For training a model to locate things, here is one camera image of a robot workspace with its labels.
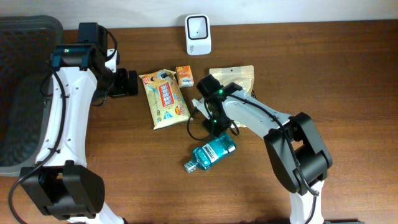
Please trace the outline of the yellow wet wipes pack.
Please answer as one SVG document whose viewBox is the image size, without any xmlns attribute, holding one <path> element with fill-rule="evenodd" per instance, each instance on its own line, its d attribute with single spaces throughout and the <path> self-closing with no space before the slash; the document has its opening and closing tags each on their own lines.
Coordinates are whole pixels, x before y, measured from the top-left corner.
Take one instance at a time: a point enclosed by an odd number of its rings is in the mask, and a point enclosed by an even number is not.
<svg viewBox="0 0 398 224">
<path fill-rule="evenodd" d="M 186 122 L 190 117 L 175 75 L 175 72 L 167 69 L 139 75 L 146 92 L 154 130 Z"/>
</svg>

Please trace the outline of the kraft paper pouch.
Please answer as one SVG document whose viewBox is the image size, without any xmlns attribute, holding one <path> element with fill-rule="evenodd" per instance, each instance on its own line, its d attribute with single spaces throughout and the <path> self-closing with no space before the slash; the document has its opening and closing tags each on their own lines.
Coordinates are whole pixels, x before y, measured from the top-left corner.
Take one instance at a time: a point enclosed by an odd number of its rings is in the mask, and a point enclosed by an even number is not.
<svg viewBox="0 0 398 224">
<path fill-rule="evenodd" d="M 240 67 L 211 68 L 209 74 L 213 75 L 221 85 L 234 82 L 240 85 L 243 90 L 247 91 L 254 98 L 254 66 L 245 65 Z"/>
</svg>

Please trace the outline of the teal mouthwash bottle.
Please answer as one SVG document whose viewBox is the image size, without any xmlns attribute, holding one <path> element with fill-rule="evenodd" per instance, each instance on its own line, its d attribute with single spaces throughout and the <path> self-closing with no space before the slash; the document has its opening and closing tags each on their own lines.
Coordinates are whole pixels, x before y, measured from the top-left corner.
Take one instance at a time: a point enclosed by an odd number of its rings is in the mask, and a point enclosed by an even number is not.
<svg viewBox="0 0 398 224">
<path fill-rule="evenodd" d="M 235 142 L 228 133 L 223 133 L 220 137 L 194 149 L 192 159 L 184 165 L 184 168 L 188 173 L 197 169 L 208 170 L 235 150 Z"/>
</svg>

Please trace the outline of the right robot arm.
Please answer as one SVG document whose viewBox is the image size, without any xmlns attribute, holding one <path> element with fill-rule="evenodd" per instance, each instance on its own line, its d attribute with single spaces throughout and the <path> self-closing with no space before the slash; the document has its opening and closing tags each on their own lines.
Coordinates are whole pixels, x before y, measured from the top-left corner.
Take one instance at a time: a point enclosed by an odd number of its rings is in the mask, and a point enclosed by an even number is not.
<svg viewBox="0 0 398 224">
<path fill-rule="evenodd" d="M 202 78 L 197 90 L 202 98 L 192 102 L 210 135 L 219 137 L 241 123 L 263 138 L 272 170 L 290 194 L 290 222 L 324 223 L 322 188 L 333 160 L 311 117 L 273 110 L 240 85 L 223 86 L 212 75 Z"/>
</svg>

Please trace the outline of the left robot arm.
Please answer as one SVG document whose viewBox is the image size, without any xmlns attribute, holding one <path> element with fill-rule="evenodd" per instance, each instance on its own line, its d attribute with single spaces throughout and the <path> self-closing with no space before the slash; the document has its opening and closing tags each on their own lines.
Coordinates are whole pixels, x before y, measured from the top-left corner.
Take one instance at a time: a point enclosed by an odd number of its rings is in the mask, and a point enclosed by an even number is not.
<svg viewBox="0 0 398 224">
<path fill-rule="evenodd" d="M 119 68 L 113 34 L 95 22 L 82 22 L 74 44 L 56 46 L 49 67 L 52 104 L 44 141 L 20 185 L 43 215 L 70 223 L 119 223 L 105 201 L 103 179 L 88 169 L 85 138 L 89 110 L 98 98 L 134 96 L 137 73 Z"/>
</svg>

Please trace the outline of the orange tissue pack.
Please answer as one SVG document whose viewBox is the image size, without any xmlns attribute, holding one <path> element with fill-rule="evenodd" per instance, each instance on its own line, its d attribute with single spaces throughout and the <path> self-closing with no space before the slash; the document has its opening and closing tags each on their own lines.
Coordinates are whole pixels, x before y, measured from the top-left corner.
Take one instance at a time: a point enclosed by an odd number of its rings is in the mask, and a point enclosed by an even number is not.
<svg viewBox="0 0 398 224">
<path fill-rule="evenodd" d="M 194 85 L 193 74 L 189 65 L 176 67 L 176 72 L 180 88 L 191 87 Z"/>
</svg>

